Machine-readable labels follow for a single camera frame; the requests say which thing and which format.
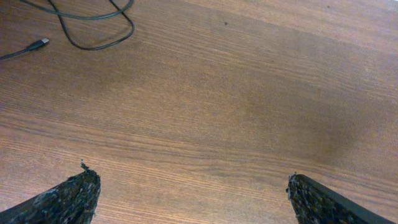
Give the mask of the black cable micro usb end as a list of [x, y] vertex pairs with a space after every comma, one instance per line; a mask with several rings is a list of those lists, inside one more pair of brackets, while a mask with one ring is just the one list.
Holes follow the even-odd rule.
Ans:
[[35, 41], [34, 43], [28, 45], [26, 48], [24, 48], [18, 52], [14, 52], [11, 54], [1, 56], [1, 60], [9, 59], [9, 58], [16, 57], [18, 55], [33, 51], [33, 50], [40, 49], [40, 48], [46, 46], [48, 43], [49, 43], [49, 39], [47, 39], [47, 38], [40, 39], [40, 40]]

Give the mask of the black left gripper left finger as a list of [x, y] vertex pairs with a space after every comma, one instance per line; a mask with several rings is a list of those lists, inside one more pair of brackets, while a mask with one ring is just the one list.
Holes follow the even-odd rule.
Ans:
[[2, 224], [90, 224], [101, 192], [101, 177], [80, 163], [84, 171], [1, 212]]

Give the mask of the black cable long loop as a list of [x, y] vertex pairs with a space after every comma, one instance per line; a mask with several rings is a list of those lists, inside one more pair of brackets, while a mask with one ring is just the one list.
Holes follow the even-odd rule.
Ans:
[[128, 12], [128, 1], [24, 1], [42, 12], [57, 16], [62, 32], [72, 46], [84, 51], [99, 51], [128, 40], [135, 25]]

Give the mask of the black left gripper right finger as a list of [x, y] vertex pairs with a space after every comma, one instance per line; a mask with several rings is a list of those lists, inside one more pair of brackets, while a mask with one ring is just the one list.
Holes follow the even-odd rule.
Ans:
[[393, 224], [303, 174], [289, 176], [286, 188], [299, 224]]

